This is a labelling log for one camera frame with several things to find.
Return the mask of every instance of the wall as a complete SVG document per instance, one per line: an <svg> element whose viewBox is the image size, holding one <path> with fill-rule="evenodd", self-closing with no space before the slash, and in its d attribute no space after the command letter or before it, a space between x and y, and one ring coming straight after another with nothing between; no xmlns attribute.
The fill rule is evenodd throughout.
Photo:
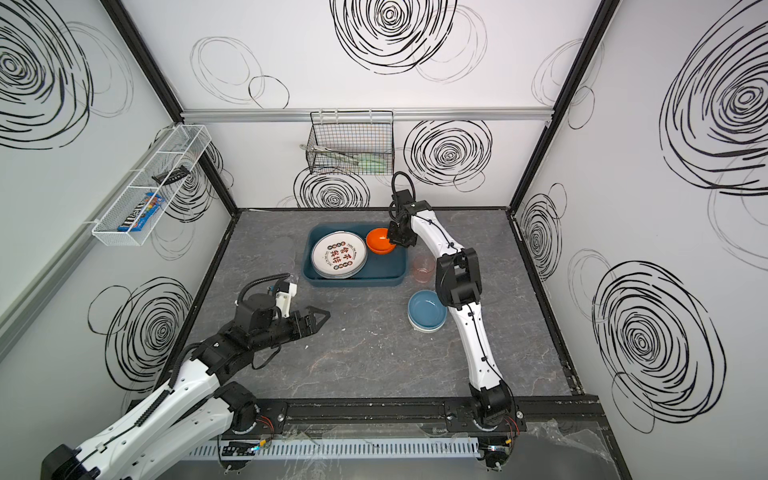
<svg viewBox="0 0 768 480"><path fill-rule="evenodd" d="M11 135L0 131L4 139L0 143L5 142L0 146L2 188L14 199L3 210L6 228L0 240L4 250L0 280L4 299L13 294L6 286L23 288L168 122L99 2L57 3L54 9L40 0L13 5L0 0L3 22L23 30L27 24L20 25L17 17L6 13L22 4L47 14L51 25L60 30L48 30L46 35L63 35L71 43L70 53L81 48L92 73L89 88L94 95L88 109L69 104L82 114L90 111L87 124L78 124L78 134L63 130L57 137L28 144L51 147L48 150L23 150L18 142L9 147ZM83 23L67 24L70 20ZM74 30L74 39L62 25ZM89 53L91 41L97 40L96 52L110 52L111 57ZM37 53L41 58L55 57L50 51ZM109 63L116 57L124 61ZM7 111L41 111L33 104L11 110L16 105L8 105L4 95L12 68L10 61L0 61L0 82L6 82L0 94L4 127L9 121ZM99 72L110 69L111 83L100 83L104 77ZM122 96L110 93L124 87L125 78L132 79L132 101L125 99L125 90L120 91ZM110 103L117 97L122 103ZM96 109L105 116L95 114ZM59 137L67 141L61 143ZM212 148L210 153L223 168L216 151ZM4 477L38 478L41 460L54 447L78 445L119 418L132 399L147 395L229 220L196 167L142 247L105 247L94 240L95 246L0 362Z"/></svg>
<svg viewBox="0 0 768 480"><path fill-rule="evenodd" d="M199 0L158 8L143 0L126 6L185 109L332 110L553 105L598 3L419 0L373 2L381 9L366 10L366 2L342 0L234 0L216 8ZM358 4L362 9L355 10ZM585 82L593 80L589 75ZM390 176L377 170L358 175L340 164L307 178L300 144L309 143L309 124L208 126L237 179L239 207L389 205ZM542 128L540 121L396 124L393 170L409 172L436 206L506 205ZM301 184L316 185L313 199L300 193Z"/></svg>
<svg viewBox="0 0 768 480"><path fill-rule="evenodd" d="M765 1L623 2L592 119L560 128L517 212L636 480L768 467L767 18Z"/></svg>

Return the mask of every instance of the bowl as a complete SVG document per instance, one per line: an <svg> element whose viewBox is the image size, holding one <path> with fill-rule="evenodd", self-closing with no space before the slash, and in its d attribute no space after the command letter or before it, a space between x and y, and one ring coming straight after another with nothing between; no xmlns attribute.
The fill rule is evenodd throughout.
<svg viewBox="0 0 768 480"><path fill-rule="evenodd" d="M395 245L389 242L386 236L386 228L374 228L366 235L366 245L373 252L379 255L386 255L395 249Z"/></svg>
<svg viewBox="0 0 768 480"><path fill-rule="evenodd" d="M312 247L312 265L327 279L345 279L358 273L368 260L362 238L352 232L333 232Z"/></svg>
<svg viewBox="0 0 768 480"><path fill-rule="evenodd" d="M435 332L443 326L447 316L448 309L432 290L420 290L408 300L408 320L419 332Z"/></svg>

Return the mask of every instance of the white wire basket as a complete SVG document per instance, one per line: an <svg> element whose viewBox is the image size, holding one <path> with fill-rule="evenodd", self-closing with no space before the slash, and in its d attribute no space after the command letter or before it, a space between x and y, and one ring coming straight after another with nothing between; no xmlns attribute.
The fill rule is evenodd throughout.
<svg viewBox="0 0 768 480"><path fill-rule="evenodd" d="M94 237L108 247L139 247L144 245L154 226L157 225L168 205L174 201L176 194L186 180L181 179L176 183L161 186L152 177L159 177L161 174L171 172L179 167L185 167L192 172L200 156L208 148L208 144L210 144L210 135L204 125L177 125L174 127L174 131L147 163L139 169L125 190L96 223L91 231ZM150 201L144 202L144 207L140 211L134 212L140 202L147 197L150 198ZM156 200L158 201L158 211L146 220L140 230L135 224L131 224L126 231L118 231L118 228L124 224L128 217L133 215L141 217L146 213L147 206Z"/></svg>

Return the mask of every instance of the tray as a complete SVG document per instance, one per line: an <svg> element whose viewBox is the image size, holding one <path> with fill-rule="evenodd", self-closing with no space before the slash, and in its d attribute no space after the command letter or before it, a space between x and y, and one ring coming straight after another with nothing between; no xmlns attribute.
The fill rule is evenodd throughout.
<svg viewBox="0 0 768 480"><path fill-rule="evenodd" d="M344 288L349 286L395 286L402 283L408 273L408 252L401 246L387 255L377 255L368 250L368 260L365 266L350 278L342 280L328 279L320 276L312 265L312 248L318 240L325 235L340 230L357 233L365 240L368 232L374 228L387 227L385 223L378 222L343 222L320 223L310 230L304 248L304 261L301 273L312 286Z"/></svg>

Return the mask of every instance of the wire basket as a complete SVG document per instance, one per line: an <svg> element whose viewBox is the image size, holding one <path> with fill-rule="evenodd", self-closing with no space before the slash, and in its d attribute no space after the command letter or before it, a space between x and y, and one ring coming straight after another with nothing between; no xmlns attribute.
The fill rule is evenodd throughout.
<svg viewBox="0 0 768 480"><path fill-rule="evenodd" d="M316 111L303 148L310 171L392 175L395 138L391 111Z"/></svg>
<svg viewBox="0 0 768 480"><path fill-rule="evenodd" d="M165 184L166 174L179 167L184 167L191 172L200 156L208 148L208 144L210 144L210 135L204 125L177 125L96 223L91 231L93 235L108 247L143 245L184 184L184 179ZM153 177L159 177L162 184L158 184ZM127 218L141 217L145 214L149 203L144 203L142 200L149 197L151 202L157 196L162 198L158 203L159 210L147 219L140 230L133 225L126 231L118 230ZM141 203L144 203L143 208L141 211L136 211Z"/></svg>

